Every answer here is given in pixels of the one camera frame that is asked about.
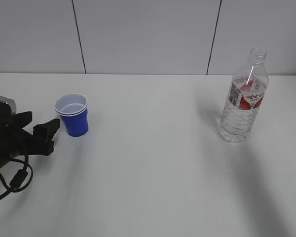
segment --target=plastic water bottle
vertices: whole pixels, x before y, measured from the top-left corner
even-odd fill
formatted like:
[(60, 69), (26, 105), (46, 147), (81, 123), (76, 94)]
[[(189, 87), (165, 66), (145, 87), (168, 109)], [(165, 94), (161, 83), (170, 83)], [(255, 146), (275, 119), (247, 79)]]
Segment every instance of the plastic water bottle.
[(220, 123), (220, 132), (228, 142), (242, 142), (250, 134), (269, 84), (265, 57), (265, 51), (253, 48), (247, 63), (232, 75)]

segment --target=white wall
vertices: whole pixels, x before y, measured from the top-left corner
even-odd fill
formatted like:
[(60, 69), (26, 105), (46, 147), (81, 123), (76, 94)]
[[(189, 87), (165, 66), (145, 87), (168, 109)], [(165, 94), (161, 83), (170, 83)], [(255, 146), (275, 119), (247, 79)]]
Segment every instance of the white wall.
[(206, 74), (220, 0), (75, 0), (86, 70)]
[(209, 74), (232, 74), (251, 47), (273, 75), (296, 75), (296, 0), (222, 0)]
[(70, 0), (0, 0), (0, 72), (84, 73)]
[[(206, 74), (220, 0), (74, 0), (87, 73)], [(296, 0), (222, 0), (209, 74), (296, 75)], [(71, 0), (0, 0), (0, 72), (84, 73)]]

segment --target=stacked cups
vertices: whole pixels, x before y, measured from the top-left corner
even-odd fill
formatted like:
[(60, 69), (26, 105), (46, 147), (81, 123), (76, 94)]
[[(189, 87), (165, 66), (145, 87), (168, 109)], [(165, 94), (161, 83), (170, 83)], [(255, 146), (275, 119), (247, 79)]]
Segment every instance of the stacked cups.
[(55, 110), (70, 136), (79, 137), (88, 131), (87, 105), (87, 99), (79, 94), (65, 95), (56, 102)]

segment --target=bottle label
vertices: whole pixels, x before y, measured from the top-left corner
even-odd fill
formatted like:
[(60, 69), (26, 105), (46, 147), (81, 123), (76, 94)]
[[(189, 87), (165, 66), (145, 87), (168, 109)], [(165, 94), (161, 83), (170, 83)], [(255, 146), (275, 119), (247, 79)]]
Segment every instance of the bottle label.
[(258, 108), (262, 103), (266, 90), (263, 82), (257, 78), (248, 82), (248, 78), (236, 78), (231, 83), (228, 99), (233, 106), (240, 110)]

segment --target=white table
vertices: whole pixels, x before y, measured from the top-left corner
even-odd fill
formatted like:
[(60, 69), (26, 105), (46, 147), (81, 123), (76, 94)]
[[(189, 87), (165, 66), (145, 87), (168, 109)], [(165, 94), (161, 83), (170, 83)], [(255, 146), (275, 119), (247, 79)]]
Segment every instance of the white table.
[(73, 92), (90, 126), (73, 138), (61, 124), (55, 152), (30, 158), (30, 187), (0, 201), (0, 237), (296, 237), (296, 77), (270, 77), (241, 144), (217, 131), (230, 79), (0, 74), (0, 95), (33, 111), (27, 130)]

